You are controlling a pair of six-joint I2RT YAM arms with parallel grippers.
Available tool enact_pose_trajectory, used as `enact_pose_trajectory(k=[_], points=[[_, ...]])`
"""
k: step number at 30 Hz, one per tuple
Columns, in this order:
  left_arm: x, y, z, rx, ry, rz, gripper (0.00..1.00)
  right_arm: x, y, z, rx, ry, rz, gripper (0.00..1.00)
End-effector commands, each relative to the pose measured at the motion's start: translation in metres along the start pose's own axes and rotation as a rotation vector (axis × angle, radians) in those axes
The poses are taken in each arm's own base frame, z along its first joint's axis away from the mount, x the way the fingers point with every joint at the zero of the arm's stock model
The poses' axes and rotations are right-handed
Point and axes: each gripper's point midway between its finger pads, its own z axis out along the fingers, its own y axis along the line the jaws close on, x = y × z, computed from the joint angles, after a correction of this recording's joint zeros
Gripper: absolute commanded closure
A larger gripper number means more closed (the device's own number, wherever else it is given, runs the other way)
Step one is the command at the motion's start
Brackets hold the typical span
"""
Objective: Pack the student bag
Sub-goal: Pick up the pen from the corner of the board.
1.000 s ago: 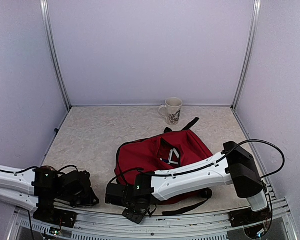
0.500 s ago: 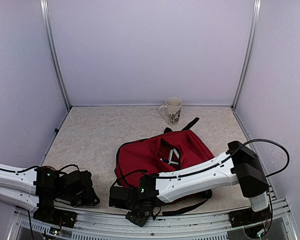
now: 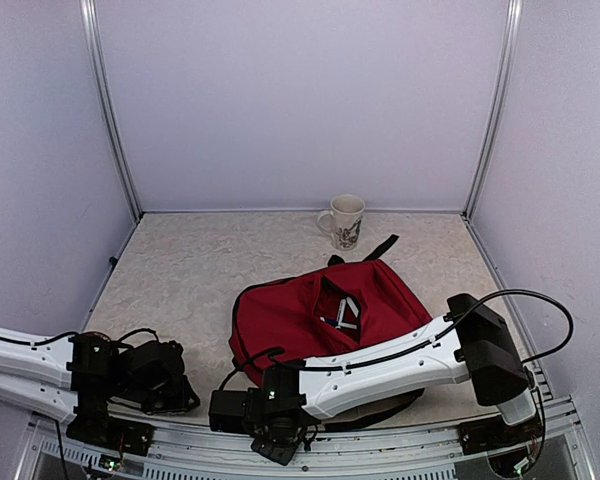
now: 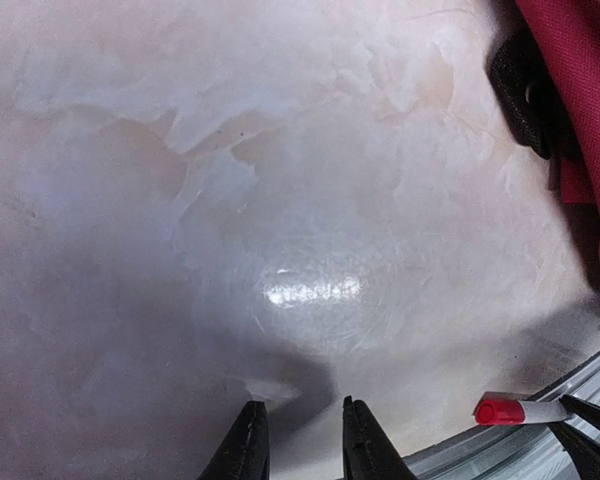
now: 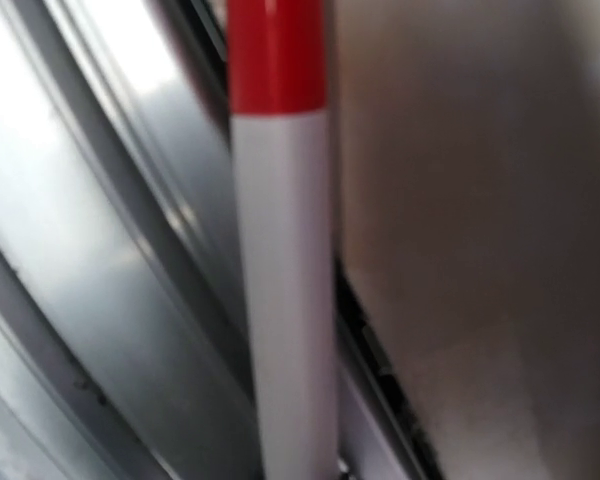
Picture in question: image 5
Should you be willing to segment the red cap marker long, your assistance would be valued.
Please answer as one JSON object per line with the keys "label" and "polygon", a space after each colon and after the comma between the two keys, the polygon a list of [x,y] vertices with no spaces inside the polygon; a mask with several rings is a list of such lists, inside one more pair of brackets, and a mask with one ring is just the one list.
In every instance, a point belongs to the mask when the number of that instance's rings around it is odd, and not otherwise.
{"label": "red cap marker long", "polygon": [[338,476],[324,5],[232,1],[228,73],[264,475]]}

